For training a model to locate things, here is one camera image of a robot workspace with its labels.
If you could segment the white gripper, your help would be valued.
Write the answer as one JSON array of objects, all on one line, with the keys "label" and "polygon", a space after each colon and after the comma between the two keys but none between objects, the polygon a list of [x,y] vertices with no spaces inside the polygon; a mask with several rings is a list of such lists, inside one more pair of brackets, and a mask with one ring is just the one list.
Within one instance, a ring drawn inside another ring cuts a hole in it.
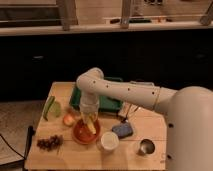
[{"label": "white gripper", "polygon": [[79,107],[84,123],[95,122],[98,118],[99,96],[96,94],[82,94]]}]

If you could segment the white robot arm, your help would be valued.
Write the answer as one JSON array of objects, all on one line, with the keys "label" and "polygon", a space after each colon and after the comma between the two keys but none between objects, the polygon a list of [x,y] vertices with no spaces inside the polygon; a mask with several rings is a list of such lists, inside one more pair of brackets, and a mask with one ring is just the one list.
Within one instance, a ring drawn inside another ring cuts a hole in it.
[{"label": "white robot arm", "polygon": [[213,171],[212,90],[108,81],[99,68],[79,75],[76,85],[86,96],[104,95],[164,115],[167,171]]}]

